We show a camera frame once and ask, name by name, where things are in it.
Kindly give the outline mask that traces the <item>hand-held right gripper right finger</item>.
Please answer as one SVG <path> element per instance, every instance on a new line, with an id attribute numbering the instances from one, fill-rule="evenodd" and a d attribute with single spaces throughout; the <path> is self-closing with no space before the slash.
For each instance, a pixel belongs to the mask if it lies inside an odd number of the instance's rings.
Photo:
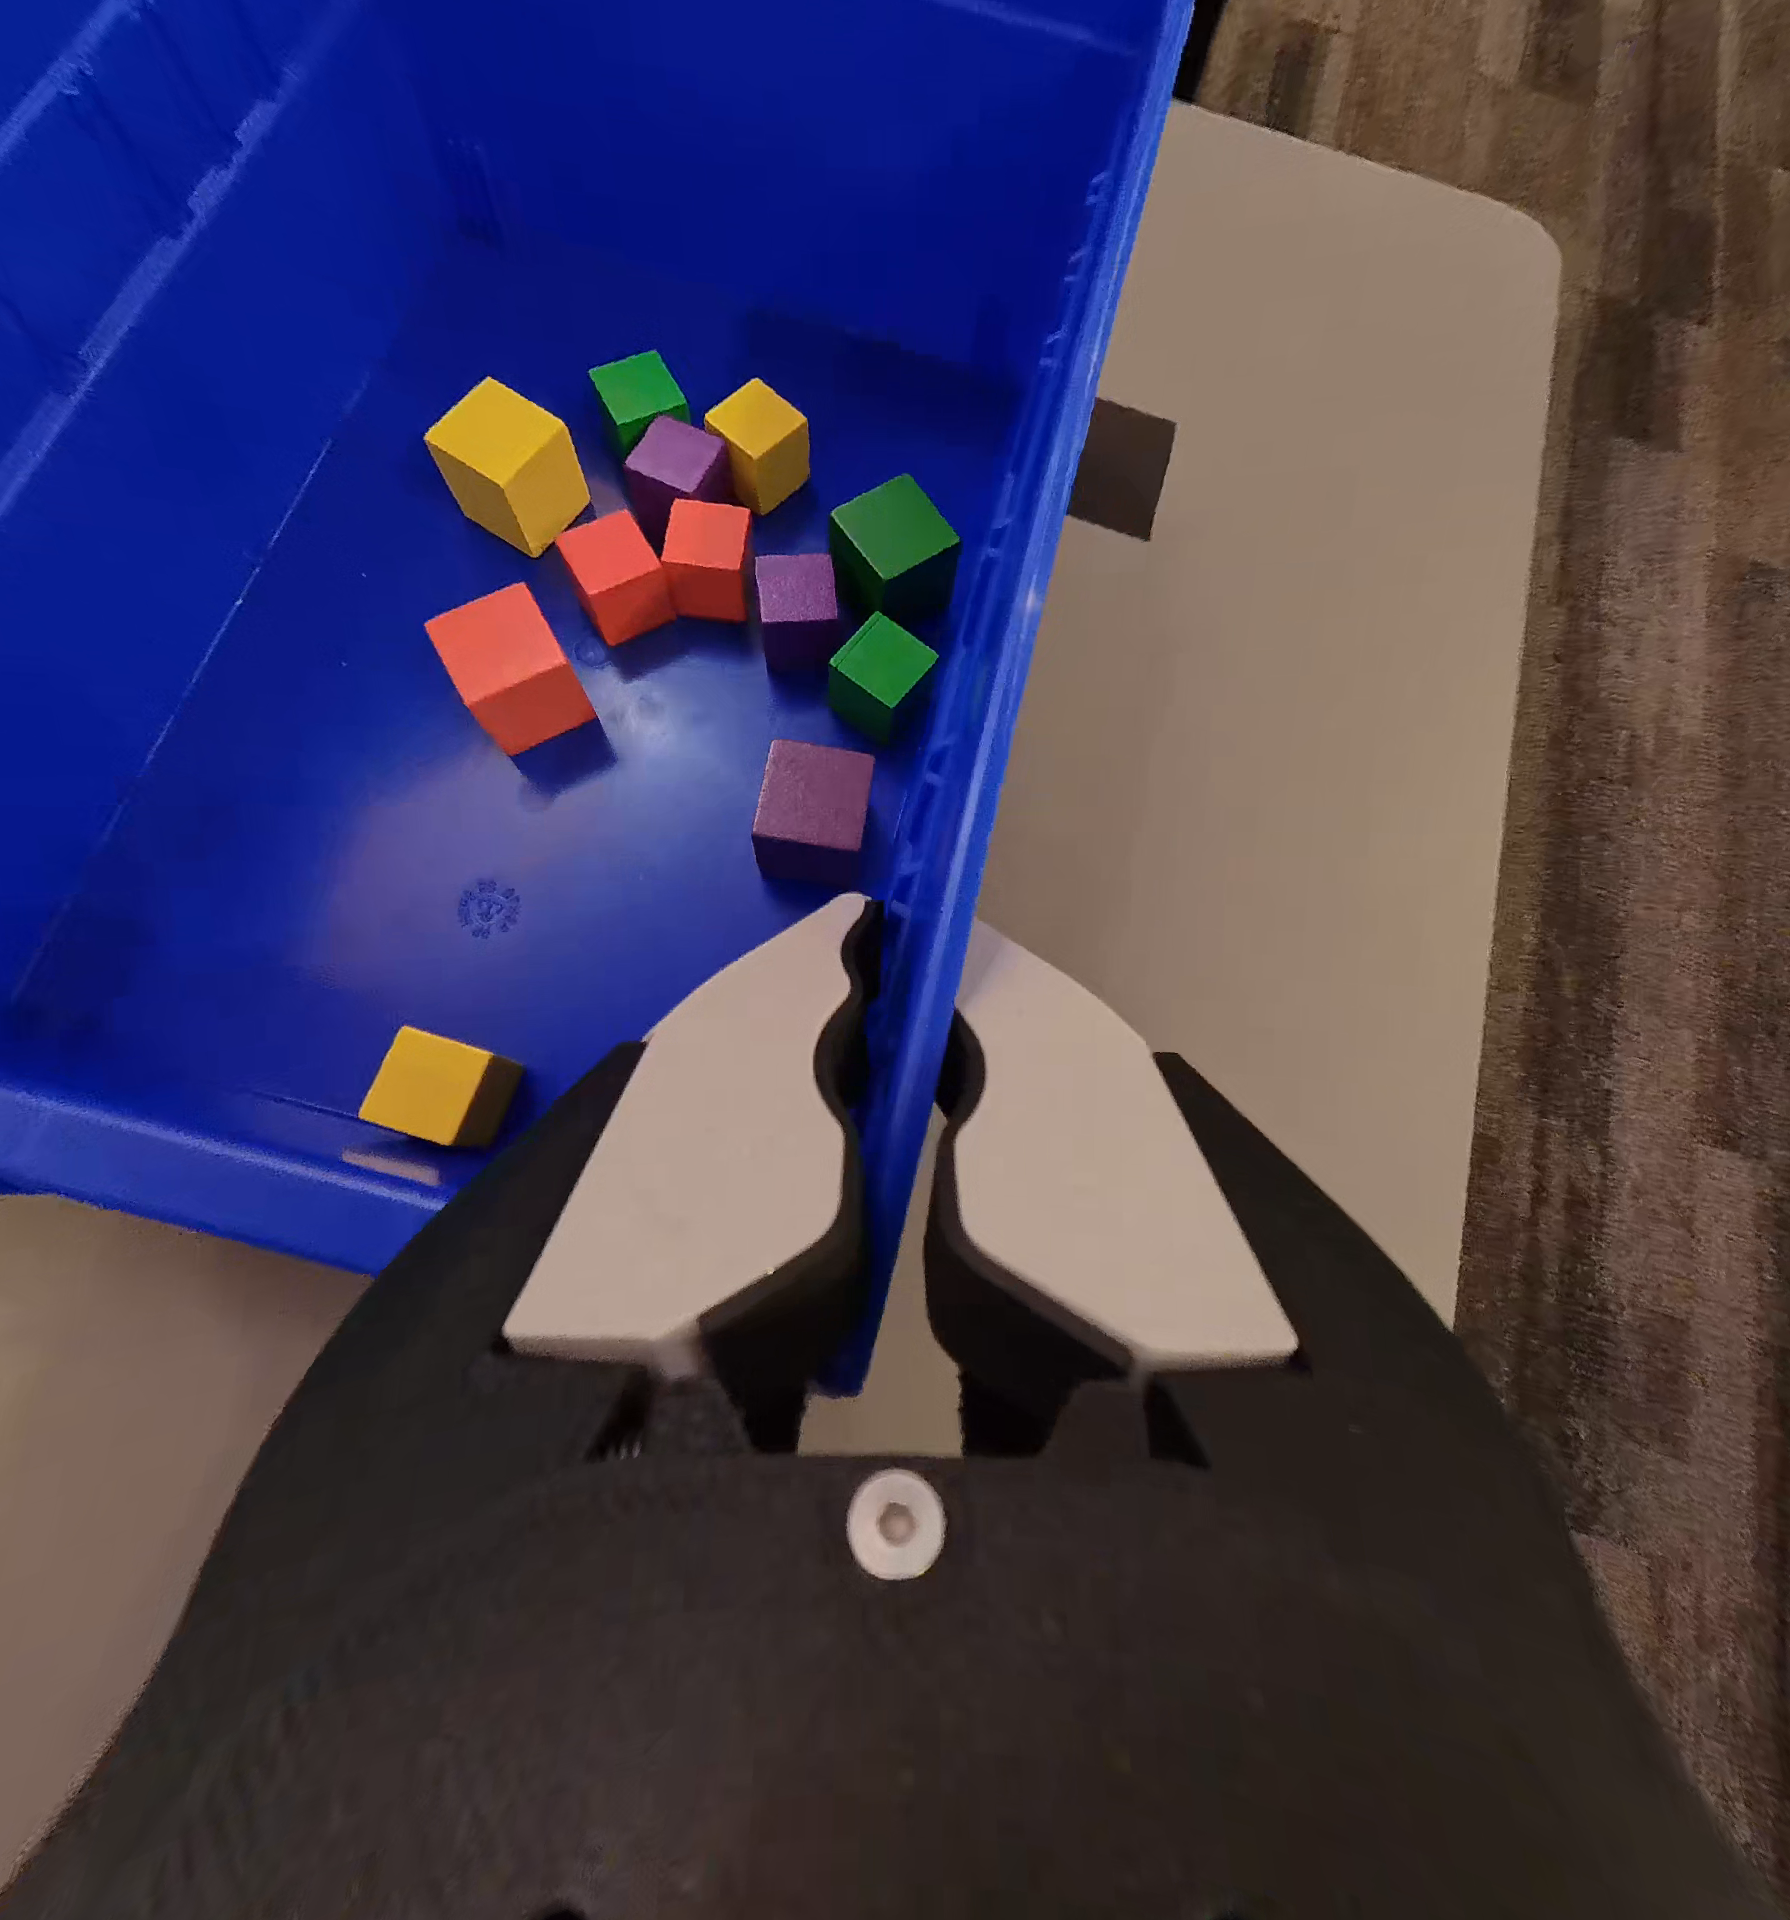
<path id="1" fill-rule="evenodd" d="M 930 1317 L 970 1374 L 1280 1365 L 1291 1315 L 1146 1040 L 973 928 L 937 1104 Z"/>

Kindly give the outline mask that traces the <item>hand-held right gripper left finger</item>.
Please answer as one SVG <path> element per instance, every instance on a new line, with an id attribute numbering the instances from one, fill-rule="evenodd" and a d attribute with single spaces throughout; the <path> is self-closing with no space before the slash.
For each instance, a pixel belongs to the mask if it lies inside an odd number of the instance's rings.
<path id="1" fill-rule="evenodd" d="M 818 1374 L 867 1287 L 852 1063 L 881 903 L 842 891 L 644 1037 L 503 1324 L 529 1355 Z"/>

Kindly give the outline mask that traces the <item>green wooden cube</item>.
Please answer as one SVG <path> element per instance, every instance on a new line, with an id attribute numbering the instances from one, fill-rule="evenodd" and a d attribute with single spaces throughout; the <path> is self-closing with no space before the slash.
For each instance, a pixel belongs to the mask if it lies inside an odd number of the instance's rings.
<path id="1" fill-rule="evenodd" d="M 829 537 L 836 590 L 851 609 L 910 627 L 949 613 L 961 537 L 912 474 L 836 503 Z"/>
<path id="2" fill-rule="evenodd" d="M 608 439 L 625 462 L 657 420 L 692 423 L 691 401 L 657 348 L 644 348 L 588 367 Z"/>
<path id="3" fill-rule="evenodd" d="M 838 721 L 884 748 L 927 708 L 940 654 L 887 611 L 873 611 L 829 664 Z"/>

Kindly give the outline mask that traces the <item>blue plastic bin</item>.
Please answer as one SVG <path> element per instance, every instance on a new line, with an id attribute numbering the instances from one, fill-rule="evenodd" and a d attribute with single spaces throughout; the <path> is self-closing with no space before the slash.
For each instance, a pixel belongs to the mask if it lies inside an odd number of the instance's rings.
<path id="1" fill-rule="evenodd" d="M 402 1026 L 513 1140 L 818 890 L 775 739 L 876 758 L 868 1370 L 1192 4 L 0 4 L 0 1189 L 374 1273 L 484 1153 L 358 1118 Z M 813 427 L 757 544 L 912 474 L 961 537 L 881 746 L 739 623 L 611 647 L 468 519 L 495 376 L 622 503 L 588 370 Z M 597 721 L 506 756 L 427 621 L 533 590 Z"/>

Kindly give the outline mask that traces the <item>purple wooden cube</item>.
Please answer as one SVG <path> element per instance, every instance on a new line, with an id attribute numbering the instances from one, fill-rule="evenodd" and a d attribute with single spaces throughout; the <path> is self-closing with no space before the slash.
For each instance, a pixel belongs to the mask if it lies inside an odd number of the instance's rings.
<path id="1" fill-rule="evenodd" d="M 658 414 L 622 460 L 629 510 L 661 554 L 683 502 L 734 503 L 731 446 L 712 429 Z"/>
<path id="2" fill-rule="evenodd" d="M 779 882 L 855 890 L 874 772 L 868 751 L 775 737 L 751 828 L 758 872 Z"/>
<path id="3" fill-rule="evenodd" d="M 825 671 L 844 620 L 829 550 L 758 554 L 753 565 L 765 664 L 775 675 Z"/>

